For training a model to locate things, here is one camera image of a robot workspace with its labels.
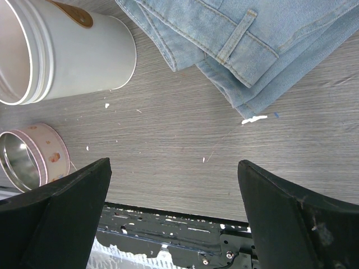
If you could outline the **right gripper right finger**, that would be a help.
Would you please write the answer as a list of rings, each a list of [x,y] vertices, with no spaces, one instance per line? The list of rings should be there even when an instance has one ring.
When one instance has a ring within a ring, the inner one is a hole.
[[[358,268],[358,205],[248,160],[238,163],[237,173],[261,268]]]

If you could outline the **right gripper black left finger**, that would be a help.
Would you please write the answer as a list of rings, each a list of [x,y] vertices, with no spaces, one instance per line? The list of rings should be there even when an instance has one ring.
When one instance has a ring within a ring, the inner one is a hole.
[[[85,268],[111,175],[103,158],[1,200],[1,268]]]

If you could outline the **pink metal bowl container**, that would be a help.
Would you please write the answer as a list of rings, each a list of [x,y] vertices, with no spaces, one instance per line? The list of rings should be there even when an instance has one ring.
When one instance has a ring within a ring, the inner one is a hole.
[[[1,133],[1,167],[22,193],[69,175],[70,166],[63,139],[47,124]]]

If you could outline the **tall white cylinder container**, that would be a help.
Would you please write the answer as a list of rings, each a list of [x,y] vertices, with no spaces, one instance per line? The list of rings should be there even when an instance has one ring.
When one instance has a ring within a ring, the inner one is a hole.
[[[118,18],[57,1],[1,2],[1,102],[35,104],[123,87],[137,62]]]

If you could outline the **blue denim shorts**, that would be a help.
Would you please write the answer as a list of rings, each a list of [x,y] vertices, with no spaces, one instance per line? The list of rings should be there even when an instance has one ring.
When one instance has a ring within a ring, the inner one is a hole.
[[[357,1],[118,1],[177,72],[196,66],[247,119],[358,30]]]

